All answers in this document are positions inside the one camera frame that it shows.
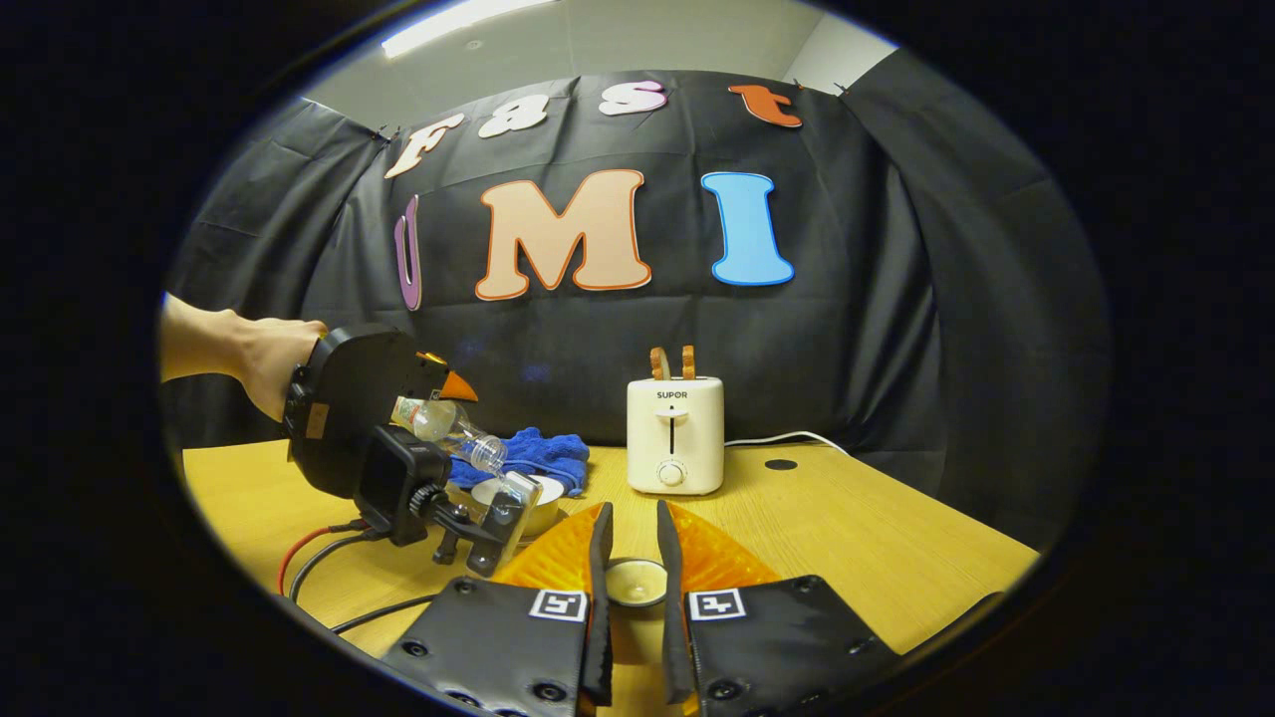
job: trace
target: red wire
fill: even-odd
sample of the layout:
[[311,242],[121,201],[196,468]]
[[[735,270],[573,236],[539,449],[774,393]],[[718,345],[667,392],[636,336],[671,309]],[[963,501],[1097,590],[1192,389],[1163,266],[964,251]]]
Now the red wire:
[[332,532],[332,528],[319,528],[317,531],[315,531],[315,532],[307,535],[306,537],[298,540],[297,543],[293,545],[288,550],[288,554],[283,556],[283,561],[279,563],[279,595],[288,595],[288,593],[283,592],[283,573],[286,573],[288,570],[288,563],[292,561],[292,556],[296,555],[297,551],[301,550],[307,542],[312,541],[314,538],[316,538],[316,537],[319,537],[321,535],[326,535],[326,533],[330,533],[330,532]]

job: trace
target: white cable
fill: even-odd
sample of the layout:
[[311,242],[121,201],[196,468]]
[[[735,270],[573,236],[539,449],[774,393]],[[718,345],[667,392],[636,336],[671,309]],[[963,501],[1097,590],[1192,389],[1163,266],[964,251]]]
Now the white cable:
[[799,435],[810,436],[810,438],[812,438],[815,440],[826,443],[827,445],[831,445],[833,448],[840,450],[845,455],[849,455],[849,453],[845,453],[845,449],[841,448],[840,445],[836,445],[835,443],[827,440],[826,438],[824,438],[821,435],[812,434],[810,431],[793,431],[790,434],[774,435],[774,436],[770,436],[770,438],[747,438],[747,439],[740,439],[740,440],[728,440],[728,441],[725,441],[725,445],[741,445],[741,444],[746,444],[746,443],[770,443],[773,440],[782,440],[782,439],[785,439],[785,438],[794,438],[794,436],[799,436]]

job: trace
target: wooden table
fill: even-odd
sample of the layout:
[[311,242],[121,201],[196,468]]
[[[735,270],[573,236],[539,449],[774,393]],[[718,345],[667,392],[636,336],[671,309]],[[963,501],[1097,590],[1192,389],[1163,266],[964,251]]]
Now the wooden table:
[[[213,532],[263,588],[274,592],[279,559],[310,531],[357,518],[349,500],[312,489],[286,461],[287,441],[185,452],[190,491]],[[766,468],[787,458],[789,471]],[[594,448],[583,496],[567,513],[599,501],[615,506],[613,558],[659,559],[655,503],[629,487],[622,448]],[[1003,591],[1037,559],[1031,549],[822,444],[732,447],[715,494],[672,501],[724,529],[783,578],[819,574],[895,652],[950,624],[988,593]],[[441,528],[416,545],[354,543],[310,574],[300,603],[325,625],[437,592],[463,574],[431,561]],[[288,580],[332,537],[293,558]],[[426,607],[413,607],[343,634],[380,657]],[[599,717],[676,716],[662,704],[655,661],[616,665],[615,706]]]

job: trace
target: blue cloth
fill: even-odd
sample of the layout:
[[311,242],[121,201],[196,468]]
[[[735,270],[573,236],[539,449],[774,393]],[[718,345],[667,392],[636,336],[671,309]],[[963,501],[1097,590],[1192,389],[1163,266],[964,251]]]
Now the blue cloth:
[[[575,434],[544,438],[537,427],[523,429],[514,438],[501,439],[509,455],[505,469],[556,478],[566,489],[566,495],[584,492],[585,463],[589,447]],[[460,458],[451,457],[451,482],[469,490],[491,478],[491,473],[478,471]]]

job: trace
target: plastic bottle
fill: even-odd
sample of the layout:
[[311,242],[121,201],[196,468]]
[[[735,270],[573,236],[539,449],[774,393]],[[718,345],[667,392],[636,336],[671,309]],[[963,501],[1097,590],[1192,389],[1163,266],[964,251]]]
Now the plastic bottle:
[[454,401],[404,398],[394,403],[390,421],[433,443],[479,471],[502,477],[509,449],[496,436],[469,422],[469,416]]

